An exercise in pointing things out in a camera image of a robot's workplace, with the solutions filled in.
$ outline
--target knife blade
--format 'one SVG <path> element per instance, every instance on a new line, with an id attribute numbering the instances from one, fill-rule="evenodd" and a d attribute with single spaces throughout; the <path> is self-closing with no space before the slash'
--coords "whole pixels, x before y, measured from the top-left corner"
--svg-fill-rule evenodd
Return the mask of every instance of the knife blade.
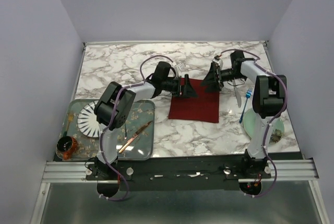
<path id="1" fill-rule="evenodd" d="M 240 95 L 238 89 L 236 88 L 234 79 L 232 79 L 232 83 L 233 83 L 233 87 L 234 87 L 234 93 L 235 93 L 235 96 L 236 96 L 236 101 L 238 103 L 238 108 L 240 108 L 241 107 L 241 95 Z"/>
<path id="2" fill-rule="evenodd" d="M 153 121 L 149 121 L 146 124 L 144 124 L 143 126 L 141 126 L 132 136 L 132 138 L 130 138 L 118 151 L 119 154 L 121 154 L 134 140 L 135 138 L 138 137 L 138 135 L 144 131 Z"/>

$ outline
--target folded napkin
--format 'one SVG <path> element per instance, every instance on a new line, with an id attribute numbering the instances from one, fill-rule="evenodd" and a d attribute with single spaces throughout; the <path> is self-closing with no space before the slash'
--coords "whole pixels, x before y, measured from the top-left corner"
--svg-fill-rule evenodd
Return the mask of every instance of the folded napkin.
<path id="1" fill-rule="evenodd" d="M 201 87 L 201 82 L 199 79 L 190 79 L 198 98 L 172 98 L 169 119 L 219 122 L 219 92 L 205 93 L 206 87 Z"/>

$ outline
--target tray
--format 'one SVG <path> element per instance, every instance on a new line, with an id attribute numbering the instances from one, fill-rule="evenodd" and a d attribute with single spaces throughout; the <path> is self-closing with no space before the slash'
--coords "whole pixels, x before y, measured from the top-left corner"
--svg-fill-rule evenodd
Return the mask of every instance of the tray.
<path id="1" fill-rule="evenodd" d="M 97 155 L 99 150 L 99 139 L 90 138 L 82 134 L 78 128 L 78 114 L 81 109 L 88 103 L 96 101 L 98 99 L 77 99 L 70 103 L 63 127 L 59 138 L 61 138 L 65 132 L 67 126 L 68 113 L 72 111 L 74 113 L 73 121 L 70 123 L 67 135 L 74 137 L 78 142 L 78 148 L 73 153 L 72 157 L 66 161 L 86 161 L 87 159 Z M 131 138 L 132 135 L 142 125 L 149 121 L 153 121 L 134 141 L 132 150 L 126 149 L 122 154 L 118 154 L 120 160 L 147 160 L 151 157 L 153 152 L 153 140 L 154 140 L 154 112 L 155 104 L 149 100 L 140 100 L 133 104 L 129 116 L 126 120 L 127 138 Z M 122 126 L 121 135 L 117 137 L 117 147 L 122 147 L 125 143 L 125 126 Z M 62 153 L 56 150 L 55 160 L 63 160 Z"/>

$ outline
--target marble tabletop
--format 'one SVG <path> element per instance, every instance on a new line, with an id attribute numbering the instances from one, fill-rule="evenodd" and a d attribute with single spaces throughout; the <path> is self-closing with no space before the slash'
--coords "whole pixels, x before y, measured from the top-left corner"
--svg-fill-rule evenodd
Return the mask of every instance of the marble tabletop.
<path id="1" fill-rule="evenodd" d="M 176 42 L 88 45 L 82 64 L 76 99 L 100 98 L 107 85 L 116 81 L 122 85 L 142 80 L 140 64 L 156 54 L 171 57 L 177 63 L 184 63 L 183 74 L 190 78 L 203 79 L 213 57 L 226 49 L 243 49 L 257 54 L 258 63 L 271 69 L 261 42 Z M 153 73 L 158 61 L 155 58 L 143 67 L 144 75 Z M 223 55 L 224 69 L 231 67 L 229 53 Z M 238 86 L 242 95 L 242 107 L 238 108 L 234 89 L 225 84 L 220 92 L 219 123 L 199 121 L 169 120 L 171 96 L 159 96 L 152 101 L 156 105 L 153 157 L 228 155 L 243 154 L 250 138 L 245 133 L 239 119 L 245 103 L 245 93 L 254 84 L 248 79 Z M 269 145 L 269 152 L 299 151 L 298 143 L 285 111 L 281 116 L 285 133 L 276 144 Z"/>

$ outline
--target light green plate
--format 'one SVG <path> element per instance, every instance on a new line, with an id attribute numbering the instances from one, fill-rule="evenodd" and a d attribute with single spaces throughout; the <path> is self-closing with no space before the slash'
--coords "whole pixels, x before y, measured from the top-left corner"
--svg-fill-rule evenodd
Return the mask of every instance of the light green plate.
<path id="1" fill-rule="evenodd" d="M 250 108 L 245 113 L 243 118 L 244 129 L 250 138 L 252 138 L 254 134 L 255 116 L 256 114 L 253 108 Z M 277 143 L 282 138 L 283 135 L 284 135 L 284 123 L 282 122 L 281 118 L 279 118 L 276 121 L 276 124 L 274 125 L 274 129 L 272 131 L 269 143 L 270 144 Z"/>

